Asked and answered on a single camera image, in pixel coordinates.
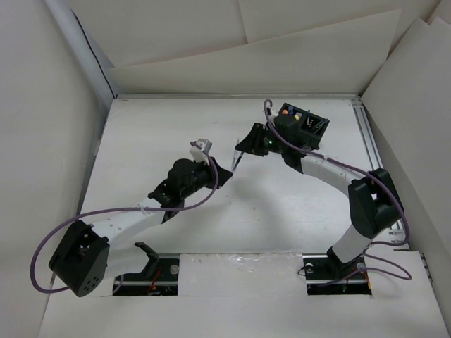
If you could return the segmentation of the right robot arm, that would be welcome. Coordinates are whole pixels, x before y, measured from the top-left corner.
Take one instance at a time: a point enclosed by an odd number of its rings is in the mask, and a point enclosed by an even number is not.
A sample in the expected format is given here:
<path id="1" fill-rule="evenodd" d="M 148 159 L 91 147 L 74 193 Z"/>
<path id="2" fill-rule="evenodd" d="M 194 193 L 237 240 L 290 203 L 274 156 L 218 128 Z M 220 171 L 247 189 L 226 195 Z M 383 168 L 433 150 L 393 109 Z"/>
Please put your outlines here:
<path id="1" fill-rule="evenodd" d="M 314 177 L 342 192 L 349 201 L 350 226 L 326 253 L 326 274 L 331 283 L 357 273 L 357 260 L 376 243 L 375 238 L 398 220 L 404 208 L 387 170 L 365 171 L 318 153 L 329 121 L 307 113 L 271 115 L 253 124 L 235 146 L 240 155 L 281 155 L 297 172 Z"/>

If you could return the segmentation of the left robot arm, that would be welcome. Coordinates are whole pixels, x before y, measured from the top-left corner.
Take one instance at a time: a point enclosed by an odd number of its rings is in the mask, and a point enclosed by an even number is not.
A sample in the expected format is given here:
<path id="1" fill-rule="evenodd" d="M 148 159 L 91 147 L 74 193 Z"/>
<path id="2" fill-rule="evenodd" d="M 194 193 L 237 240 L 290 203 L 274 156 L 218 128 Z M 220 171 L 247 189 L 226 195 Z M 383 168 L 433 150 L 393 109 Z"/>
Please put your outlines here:
<path id="1" fill-rule="evenodd" d="M 214 158 L 177 160 L 167 178 L 137 208 L 113 211 L 109 218 L 92 224 L 71 223 L 49 261 L 51 271 L 78 297 L 93 292 L 106 277 L 153 277 L 159 263 L 157 252 L 144 242 L 130 249 L 122 248 L 122 243 L 174 218 L 185 209 L 186 198 L 203 188 L 219 189 L 232 176 Z"/>

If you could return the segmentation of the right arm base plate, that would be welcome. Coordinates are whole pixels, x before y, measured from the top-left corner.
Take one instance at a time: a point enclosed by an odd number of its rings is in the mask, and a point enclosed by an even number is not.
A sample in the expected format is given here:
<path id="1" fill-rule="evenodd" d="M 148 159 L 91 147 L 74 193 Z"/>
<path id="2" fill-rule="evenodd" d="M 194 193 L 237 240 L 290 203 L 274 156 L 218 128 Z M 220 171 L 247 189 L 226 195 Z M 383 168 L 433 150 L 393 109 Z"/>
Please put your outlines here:
<path id="1" fill-rule="evenodd" d="M 326 254 L 305 254 L 297 274 L 305 278 L 309 296 L 372 295 L 362 256 L 333 265 Z"/>

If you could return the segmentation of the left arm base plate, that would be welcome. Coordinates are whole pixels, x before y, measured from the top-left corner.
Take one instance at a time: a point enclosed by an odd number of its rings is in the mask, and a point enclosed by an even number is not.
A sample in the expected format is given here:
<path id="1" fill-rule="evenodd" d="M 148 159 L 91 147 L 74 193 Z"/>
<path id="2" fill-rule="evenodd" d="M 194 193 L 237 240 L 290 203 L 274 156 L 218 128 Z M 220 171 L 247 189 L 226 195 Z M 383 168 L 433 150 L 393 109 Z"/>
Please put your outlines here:
<path id="1" fill-rule="evenodd" d="M 177 296 L 180 254 L 160 256 L 154 272 L 149 277 L 128 273 L 115 278 L 114 296 Z"/>

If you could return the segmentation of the green white pen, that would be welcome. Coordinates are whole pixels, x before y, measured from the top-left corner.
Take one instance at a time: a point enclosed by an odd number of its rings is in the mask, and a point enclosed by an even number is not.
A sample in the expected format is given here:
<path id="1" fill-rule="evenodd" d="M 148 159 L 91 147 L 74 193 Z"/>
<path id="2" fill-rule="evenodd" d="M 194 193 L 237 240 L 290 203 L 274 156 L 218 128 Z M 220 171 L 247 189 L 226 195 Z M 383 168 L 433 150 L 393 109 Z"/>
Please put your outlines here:
<path id="1" fill-rule="evenodd" d="M 232 162 L 232 166 L 231 166 L 232 172 L 235 172 L 237 170 L 237 167 L 243 156 L 244 156 L 244 153 L 242 151 L 234 150 L 233 162 Z"/>

